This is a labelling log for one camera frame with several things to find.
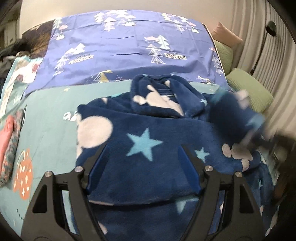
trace metal screw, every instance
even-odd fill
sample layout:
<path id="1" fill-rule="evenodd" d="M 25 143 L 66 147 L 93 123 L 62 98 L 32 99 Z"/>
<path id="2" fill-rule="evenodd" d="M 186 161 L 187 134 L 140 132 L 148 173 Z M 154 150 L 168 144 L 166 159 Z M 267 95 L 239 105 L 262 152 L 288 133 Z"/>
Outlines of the metal screw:
<path id="1" fill-rule="evenodd" d="M 205 166 L 205 170 L 207 172 L 211 172 L 212 170 L 214 170 L 214 168 L 212 166 Z"/>
<path id="2" fill-rule="evenodd" d="M 242 177 L 242 173 L 241 172 L 236 172 L 235 175 L 236 175 L 236 177 Z"/>
<path id="3" fill-rule="evenodd" d="M 81 167 L 81 166 L 77 166 L 77 167 L 75 167 L 75 172 L 82 172 L 82 170 L 83 170 L 83 167 Z"/>
<path id="4" fill-rule="evenodd" d="M 45 174 L 44 174 L 44 176 L 46 176 L 46 177 L 50 177 L 52 175 L 52 172 L 51 171 L 47 171 Z"/>

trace cushion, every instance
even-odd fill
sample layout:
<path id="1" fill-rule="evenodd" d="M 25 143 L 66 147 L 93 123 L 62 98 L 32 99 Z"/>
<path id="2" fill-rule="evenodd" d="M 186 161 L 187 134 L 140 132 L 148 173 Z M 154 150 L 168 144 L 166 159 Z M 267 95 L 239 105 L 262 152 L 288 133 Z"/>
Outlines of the cushion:
<path id="1" fill-rule="evenodd" d="M 233 69 L 226 76 L 228 84 L 235 90 L 246 90 L 250 97 L 250 107 L 262 113 L 273 101 L 273 96 L 253 76 L 242 69 Z"/>
<path id="2" fill-rule="evenodd" d="M 221 59 L 224 73 L 225 73 L 225 75 L 228 75 L 230 73 L 230 68 L 231 68 L 231 64 L 232 64 L 233 51 L 230 47 L 228 47 L 225 44 L 222 44 L 216 40 L 214 40 L 214 42 L 217 47 L 219 57 Z"/>
<path id="3" fill-rule="evenodd" d="M 211 35 L 214 40 L 217 40 L 230 48 L 233 48 L 235 45 L 243 41 L 220 22 L 218 23 L 217 27 L 211 32 Z"/>

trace colorful cloth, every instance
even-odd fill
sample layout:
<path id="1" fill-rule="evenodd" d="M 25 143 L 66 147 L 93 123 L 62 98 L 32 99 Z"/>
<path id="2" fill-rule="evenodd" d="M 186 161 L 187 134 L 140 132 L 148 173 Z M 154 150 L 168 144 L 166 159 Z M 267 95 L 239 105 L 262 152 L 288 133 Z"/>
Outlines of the colorful cloth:
<path id="1" fill-rule="evenodd" d="M 221 132 L 215 117 L 224 105 L 232 108 L 235 119 L 244 120 L 237 123 L 241 131 Z M 180 238 L 199 200 L 180 167 L 181 144 L 221 173 L 248 170 L 245 176 L 258 208 L 269 199 L 273 186 L 267 166 L 262 166 L 259 152 L 250 153 L 239 144 L 242 133 L 254 128 L 250 120 L 257 113 L 241 109 L 229 91 L 201 94 L 181 77 L 143 74 L 134 78 L 129 93 L 95 99 L 77 110 L 76 165 L 83 165 L 102 143 L 111 148 L 100 182 L 89 195 L 109 240 Z M 210 232 L 219 223 L 222 204 L 223 193 Z M 269 225 L 266 218 L 266 229 Z"/>
<path id="2" fill-rule="evenodd" d="M 11 139 L 13 122 L 13 116 L 9 115 L 6 119 L 3 129 L 0 131 L 0 170 L 2 170 L 3 158 L 8 147 L 8 143 Z"/>
<path id="3" fill-rule="evenodd" d="M 14 115 L 13 132 L 8 143 L 7 150 L 4 155 L 1 174 L 0 174 L 0 186 L 5 186 L 12 174 L 13 164 L 15 161 L 15 153 L 17 150 L 17 144 L 20 137 L 20 130 L 23 122 L 24 109 L 19 109 Z"/>
<path id="4" fill-rule="evenodd" d="M 25 95 L 56 86 L 129 80 L 142 73 L 177 74 L 189 82 L 229 88 L 212 37 L 200 22 L 159 12 L 111 10 L 57 18 Z"/>

